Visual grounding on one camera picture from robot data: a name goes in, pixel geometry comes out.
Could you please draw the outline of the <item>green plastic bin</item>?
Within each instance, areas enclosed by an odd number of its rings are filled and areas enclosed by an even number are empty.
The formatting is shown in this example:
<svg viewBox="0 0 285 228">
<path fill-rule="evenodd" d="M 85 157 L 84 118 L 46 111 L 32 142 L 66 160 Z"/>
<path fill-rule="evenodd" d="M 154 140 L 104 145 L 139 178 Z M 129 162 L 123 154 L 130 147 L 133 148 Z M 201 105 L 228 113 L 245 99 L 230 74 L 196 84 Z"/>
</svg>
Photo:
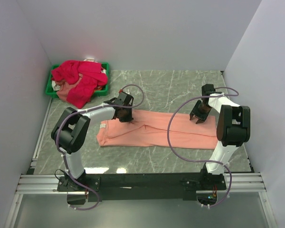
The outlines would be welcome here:
<svg viewBox="0 0 285 228">
<path fill-rule="evenodd" d="M 52 88 L 52 73 L 51 71 L 53 69 L 56 69 L 57 67 L 59 67 L 60 64 L 54 64 L 50 71 L 49 71 L 49 77 L 48 77 L 48 82 L 47 82 L 47 86 L 45 89 L 45 93 L 46 95 L 50 96 L 51 98 L 58 98 L 57 92 L 53 90 Z M 108 83 L 102 87 L 101 90 L 97 90 L 94 92 L 92 97 L 98 97 L 98 96 L 106 96 L 109 93 L 109 82 L 110 82 L 110 65 L 107 62 L 102 62 L 102 68 L 106 70 L 106 76 L 108 78 Z"/>
</svg>

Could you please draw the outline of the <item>white garment in bin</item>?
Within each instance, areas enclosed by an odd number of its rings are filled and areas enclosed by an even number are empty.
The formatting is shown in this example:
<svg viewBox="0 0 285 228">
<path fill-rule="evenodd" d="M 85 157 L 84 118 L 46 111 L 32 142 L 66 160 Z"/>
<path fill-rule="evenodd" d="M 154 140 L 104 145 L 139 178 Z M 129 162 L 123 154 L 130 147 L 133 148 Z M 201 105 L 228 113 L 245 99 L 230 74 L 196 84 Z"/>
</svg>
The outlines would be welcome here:
<svg viewBox="0 0 285 228">
<path fill-rule="evenodd" d="M 56 83 L 56 81 L 51 81 L 51 86 L 53 91 L 57 92 L 60 90 L 60 85 Z"/>
</svg>

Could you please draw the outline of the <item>salmon pink t shirt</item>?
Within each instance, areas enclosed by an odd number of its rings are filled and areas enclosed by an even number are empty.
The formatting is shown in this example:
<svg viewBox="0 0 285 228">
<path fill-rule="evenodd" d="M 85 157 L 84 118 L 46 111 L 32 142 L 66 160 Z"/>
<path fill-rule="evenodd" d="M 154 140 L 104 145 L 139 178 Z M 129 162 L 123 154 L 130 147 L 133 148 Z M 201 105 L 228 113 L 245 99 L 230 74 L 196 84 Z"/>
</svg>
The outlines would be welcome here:
<svg viewBox="0 0 285 228">
<path fill-rule="evenodd" d="M 172 113 L 133 110 L 133 120 L 122 123 L 119 120 L 102 121 L 96 136 L 100 146 L 168 147 L 167 135 L 173 147 L 213 150 L 217 145 L 216 121 L 210 116 L 203 123 L 190 120 L 187 114 L 177 113 L 168 123 Z"/>
</svg>

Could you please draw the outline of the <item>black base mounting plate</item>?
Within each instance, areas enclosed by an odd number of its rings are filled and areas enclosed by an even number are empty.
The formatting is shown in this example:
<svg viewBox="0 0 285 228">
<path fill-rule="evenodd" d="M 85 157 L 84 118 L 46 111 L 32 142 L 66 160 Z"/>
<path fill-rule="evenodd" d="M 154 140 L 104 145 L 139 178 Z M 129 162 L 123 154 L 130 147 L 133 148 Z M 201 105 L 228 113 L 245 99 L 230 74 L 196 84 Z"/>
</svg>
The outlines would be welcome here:
<svg viewBox="0 0 285 228">
<path fill-rule="evenodd" d="M 57 191 L 83 192 L 89 202 L 100 200 L 197 200 L 197 191 L 226 190 L 224 176 L 200 173 L 87 174 L 74 183 L 61 176 Z"/>
</svg>

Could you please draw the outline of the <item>magenta red t shirt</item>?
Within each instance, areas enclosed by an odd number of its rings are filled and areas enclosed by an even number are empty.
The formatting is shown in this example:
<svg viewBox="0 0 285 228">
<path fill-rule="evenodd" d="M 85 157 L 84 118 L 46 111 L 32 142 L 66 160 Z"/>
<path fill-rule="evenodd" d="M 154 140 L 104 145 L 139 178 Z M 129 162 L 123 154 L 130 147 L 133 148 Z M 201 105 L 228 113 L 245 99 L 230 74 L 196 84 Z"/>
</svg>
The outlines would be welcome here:
<svg viewBox="0 0 285 228">
<path fill-rule="evenodd" d="M 108 83 L 106 70 L 98 62 L 68 60 L 51 73 L 51 80 L 56 82 L 67 81 L 74 84 L 81 79 L 79 84 L 69 91 L 66 101 L 79 109 L 90 102 L 95 91 L 101 90 Z"/>
</svg>

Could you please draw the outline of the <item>dusty pink garment in bin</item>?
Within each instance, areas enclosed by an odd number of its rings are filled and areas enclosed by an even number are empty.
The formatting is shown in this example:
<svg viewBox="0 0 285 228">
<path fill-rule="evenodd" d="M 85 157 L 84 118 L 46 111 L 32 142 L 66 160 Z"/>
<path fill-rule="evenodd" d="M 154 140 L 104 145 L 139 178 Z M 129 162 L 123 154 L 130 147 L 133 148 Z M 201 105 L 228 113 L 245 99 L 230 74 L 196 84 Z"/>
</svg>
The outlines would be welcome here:
<svg viewBox="0 0 285 228">
<path fill-rule="evenodd" d="M 80 81 L 81 79 L 74 84 L 69 84 L 67 81 L 56 82 L 56 85 L 60 87 L 60 89 L 57 91 L 57 96 L 60 98 L 60 100 L 66 102 L 69 91 L 75 88 Z"/>
</svg>

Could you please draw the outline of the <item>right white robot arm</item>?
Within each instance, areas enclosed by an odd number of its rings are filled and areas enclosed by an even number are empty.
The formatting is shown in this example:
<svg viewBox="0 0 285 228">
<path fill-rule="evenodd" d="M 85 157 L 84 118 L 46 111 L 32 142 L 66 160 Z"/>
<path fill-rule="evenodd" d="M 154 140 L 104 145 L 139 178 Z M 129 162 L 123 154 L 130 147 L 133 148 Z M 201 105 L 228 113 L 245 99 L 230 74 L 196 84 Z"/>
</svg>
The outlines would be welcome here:
<svg viewBox="0 0 285 228">
<path fill-rule="evenodd" d="M 202 98 L 198 100 L 190 112 L 190 119 L 197 118 L 196 123 L 203 123 L 212 109 L 219 113 L 216 136 L 218 143 L 206 162 L 208 173 L 199 177 L 199 185 L 206 190 L 215 185 L 213 175 L 224 172 L 231 155 L 250 139 L 251 110 L 248 106 L 240 106 L 232 102 L 223 92 L 217 92 L 213 84 L 201 87 Z"/>
</svg>

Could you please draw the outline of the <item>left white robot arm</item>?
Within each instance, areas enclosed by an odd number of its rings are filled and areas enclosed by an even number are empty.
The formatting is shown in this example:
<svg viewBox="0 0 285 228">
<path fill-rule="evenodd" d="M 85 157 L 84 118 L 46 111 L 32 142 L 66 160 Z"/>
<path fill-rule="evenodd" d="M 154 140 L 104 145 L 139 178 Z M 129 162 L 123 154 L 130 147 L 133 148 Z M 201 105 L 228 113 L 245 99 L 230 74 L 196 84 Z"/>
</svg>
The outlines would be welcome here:
<svg viewBox="0 0 285 228">
<path fill-rule="evenodd" d="M 68 107 L 64 110 L 51 132 L 51 138 L 62 153 L 66 173 L 71 175 L 68 184 L 73 190 L 82 190 L 86 184 L 79 150 L 84 144 L 89 125 L 114 119 L 122 123 L 131 122 L 132 105 L 133 96 L 120 92 L 117 97 L 90 109 Z"/>
</svg>

